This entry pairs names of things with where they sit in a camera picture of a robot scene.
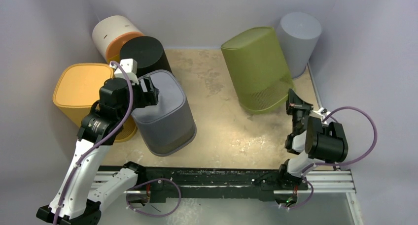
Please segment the dark grey mesh waste bin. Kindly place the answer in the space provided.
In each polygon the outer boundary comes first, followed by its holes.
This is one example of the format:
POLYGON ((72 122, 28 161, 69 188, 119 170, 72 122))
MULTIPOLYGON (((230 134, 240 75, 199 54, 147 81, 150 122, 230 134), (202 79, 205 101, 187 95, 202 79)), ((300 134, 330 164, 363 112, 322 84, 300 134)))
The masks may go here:
POLYGON ((157 70, 148 76, 159 90, 158 104, 137 108, 131 116, 150 152, 164 157, 191 143, 197 127, 186 94, 174 75, 157 70))

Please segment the yellow ribbed waste bin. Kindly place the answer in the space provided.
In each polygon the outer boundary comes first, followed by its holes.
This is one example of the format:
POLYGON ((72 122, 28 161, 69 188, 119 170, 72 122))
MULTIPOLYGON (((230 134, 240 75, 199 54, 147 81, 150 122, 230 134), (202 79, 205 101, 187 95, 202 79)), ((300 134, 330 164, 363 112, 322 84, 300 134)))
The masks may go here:
POLYGON ((62 73, 53 94, 54 104, 78 127, 100 99, 100 88, 114 77, 114 69, 102 63, 73 64, 62 73))

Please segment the black round waste bin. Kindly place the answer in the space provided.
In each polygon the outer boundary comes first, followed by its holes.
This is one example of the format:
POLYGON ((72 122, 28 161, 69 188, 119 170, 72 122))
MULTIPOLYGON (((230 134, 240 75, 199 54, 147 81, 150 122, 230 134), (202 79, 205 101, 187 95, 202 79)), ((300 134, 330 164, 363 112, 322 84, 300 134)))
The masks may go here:
POLYGON ((137 62, 137 77, 156 70, 172 73, 162 43, 151 36, 139 36, 126 42, 121 48, 120 59, 134 59, 137 62))

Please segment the olive green waste bin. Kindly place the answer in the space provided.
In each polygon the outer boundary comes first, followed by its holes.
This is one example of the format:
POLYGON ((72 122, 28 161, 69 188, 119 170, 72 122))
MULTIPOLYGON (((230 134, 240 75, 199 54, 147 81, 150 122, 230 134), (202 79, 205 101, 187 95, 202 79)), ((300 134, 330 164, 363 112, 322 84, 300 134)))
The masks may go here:
POLYGON ((273 27, 254 27, 221 45, 240 106, 251 114, 280 107, 294 83, 273 27))

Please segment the light grey round bin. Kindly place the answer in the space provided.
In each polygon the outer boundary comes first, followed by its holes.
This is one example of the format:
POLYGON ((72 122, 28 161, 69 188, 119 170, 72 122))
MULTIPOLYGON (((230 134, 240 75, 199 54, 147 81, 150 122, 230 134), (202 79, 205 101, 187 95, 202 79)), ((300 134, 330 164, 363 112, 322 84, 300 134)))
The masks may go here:
POLYGON ((284 15, 278 25, 278 39, 293 79, 301 76, 322 33, 320 21, 304 12, 284 15))

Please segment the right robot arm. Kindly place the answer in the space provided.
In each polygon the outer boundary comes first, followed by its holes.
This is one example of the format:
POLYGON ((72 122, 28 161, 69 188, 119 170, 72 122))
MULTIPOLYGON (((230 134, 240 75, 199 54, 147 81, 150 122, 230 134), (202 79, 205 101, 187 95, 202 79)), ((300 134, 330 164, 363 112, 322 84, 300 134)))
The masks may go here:
POLYGON ((292 132, 286 138, 285 149, 296 157, 280 166, 277 183, 288 189, 302 181, 315 166, 344 161, 348 143, 341 124, 325 122, 329 111, 325 108, 314 111, 314 106, 292 89, 288 90, 285 109, 292 117, 292 132))

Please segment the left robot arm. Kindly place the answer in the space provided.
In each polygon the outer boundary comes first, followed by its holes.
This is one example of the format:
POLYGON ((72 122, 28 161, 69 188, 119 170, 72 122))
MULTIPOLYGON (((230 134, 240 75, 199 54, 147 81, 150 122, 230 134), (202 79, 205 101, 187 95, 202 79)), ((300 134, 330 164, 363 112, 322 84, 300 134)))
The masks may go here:
POLYGON ((99 166, 132 111, 157 105, 158 94, 149 75, 136 81, 110 78, 104 82, 99 100, 81 120, 65 179, 54 199, 38 208, 38 219, 53 225, 98 224, 105 195, 89 197, 88 194, 99 166))

